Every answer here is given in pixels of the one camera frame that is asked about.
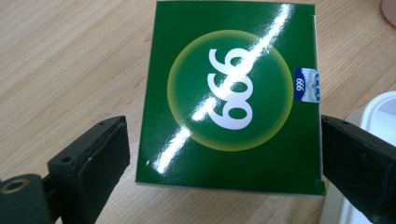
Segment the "pink object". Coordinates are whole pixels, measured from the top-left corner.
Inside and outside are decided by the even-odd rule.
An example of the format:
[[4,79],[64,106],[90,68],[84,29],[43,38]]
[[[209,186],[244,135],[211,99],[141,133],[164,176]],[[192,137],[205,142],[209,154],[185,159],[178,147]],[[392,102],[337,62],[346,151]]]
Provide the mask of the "pink object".
[[396,0],[382,0],[382,12],[387,20],[396,26]]

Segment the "shiny green surface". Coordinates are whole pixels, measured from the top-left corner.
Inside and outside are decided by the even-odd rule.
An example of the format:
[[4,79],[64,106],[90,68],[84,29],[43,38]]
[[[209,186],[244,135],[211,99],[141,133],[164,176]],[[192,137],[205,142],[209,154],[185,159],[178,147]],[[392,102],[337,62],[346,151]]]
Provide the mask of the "shiny green surface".
[[[318,105],[292,99],[294,69],[316,67],[314,14],[314,6],[309,5],[159,2],[136,181],[324,194]],[[202,36],[205,41],[196,41]],[[214,97],[207,87],[208,73],[216,73],[219,86],[225,78],[211,68],[206,53],[217,49],[216,59],[225,63],[230,49],[252,52],[260,41],[259,56],[247,74],[253,83],[246,100],[252,110],[248,126],[226,130],[205,111],[192,119],[202,102]],[[235,66],[240,61],[231,60]],[[240,82],[232,87],[235,92],[246,90]],[[227,102],[216,102],[214,111],[221,115]],[[246,115],[242,109],[230,111],[234,119]]]

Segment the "wooden table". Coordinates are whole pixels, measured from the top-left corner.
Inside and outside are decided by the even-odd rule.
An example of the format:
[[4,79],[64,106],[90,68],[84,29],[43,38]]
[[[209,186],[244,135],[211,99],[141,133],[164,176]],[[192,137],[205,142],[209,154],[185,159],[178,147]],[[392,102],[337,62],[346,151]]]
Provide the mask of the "wooden table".
[[[299,2],[317,5],[323,114],[343,119],[396,90],[396,29],[379,0]],[[318,223],[323,198],[136,185],[154,11],[151,0],[0,1],[2,179],[44,176],[93,124],[125,115],[131,165],[98,223]]]

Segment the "yellow-green circle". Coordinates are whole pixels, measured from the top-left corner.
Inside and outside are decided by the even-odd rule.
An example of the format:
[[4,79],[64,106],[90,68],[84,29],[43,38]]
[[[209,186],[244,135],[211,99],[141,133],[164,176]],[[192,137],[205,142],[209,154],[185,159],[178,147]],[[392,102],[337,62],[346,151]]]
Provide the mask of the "yellow-green circle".
[[[167,97],[172,115],[175,118],[177,124],[180,125],[181,127],[189,129],[191,133],[191,138],[194,141],[198,142],[199,144],[205,147],[213,148],[216,150],[241,151],[241,150],[251,149],[265,143],[266,141],[271,139],[282,128],[291,111],[292,98],[293,98],[293,91],[292,91],[293,84],[292,84],[290,70],[285,60],[274,47],[267,45],[265,46],[265,49],[263,50],[262,53],[263,54],[267,53],[268,55],[271,55],[271,57],[273,57],[272,60],[275,60],[276,63],[278,64],[277,69],[279,69],[281,72],[277,74],[277,76],[279,77],[276,78],[280,78],[280,80],[282,81],[283,84],[282,91],[284,93],[284,97],[282,97],[283,102],[281,102],[283,108],[280,109],[281,110],[280,113],[275,118],[272,118],[274,120],[273,127],[270,130],[265,130],[265,128],[263,128],[261,132],[254,133],[255,136],[251,137],[251,139],[249,139],[248,141],[241,140],[239,142],[231,142],[231,143],[224,140],[220,141],[216,139],[216,137],[208,136],[205,132],[197,131],[196,129],[191,127],[191,125],[188,123],[189,116],[191,116],[191,114],[186,115],[180,112],[180,108],[182,108],[183,105],[181,105],[177,99],[177,93],[176,93],[177,78],[180,76],[187,75],[187,74],[180,74],[179,71],[180,67],[183,65],[184,62],[186,62],[187,58],[191,56],[196,50],[198,50],[203,44],[207,44],[211,42],[213,39],[217,39],[217,40],[224,39],[224,41],[227,41],[227,39],[229,38],[241,38],[241,39],[252,40],[251,46],[254,47],[255,45],[259,46],[261,43],[260,41],[263,41],[265,37],[263,39],[260,39],[259,37],[247,32],[235,31],[235,30],[223,30],[223,31],[216,31],[213,33],[202,35],[201,37],[195,39],[179,53],[179,55],[174,61],[174,64],[172,65],[167,83]],[[201,97],[203,100],[205,99],[205,95],[197,96],[197,98],[199,97]],[[244,130],[235,131],[235,136],[238,135],[237,132],[243,132],[243,131]]]

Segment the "box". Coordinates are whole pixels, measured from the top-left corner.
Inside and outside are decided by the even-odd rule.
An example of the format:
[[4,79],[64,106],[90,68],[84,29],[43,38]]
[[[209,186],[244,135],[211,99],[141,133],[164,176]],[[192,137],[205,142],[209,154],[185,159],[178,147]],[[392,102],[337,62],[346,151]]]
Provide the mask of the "box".
[[323,195],[315,8],[157,3],[136,182]]

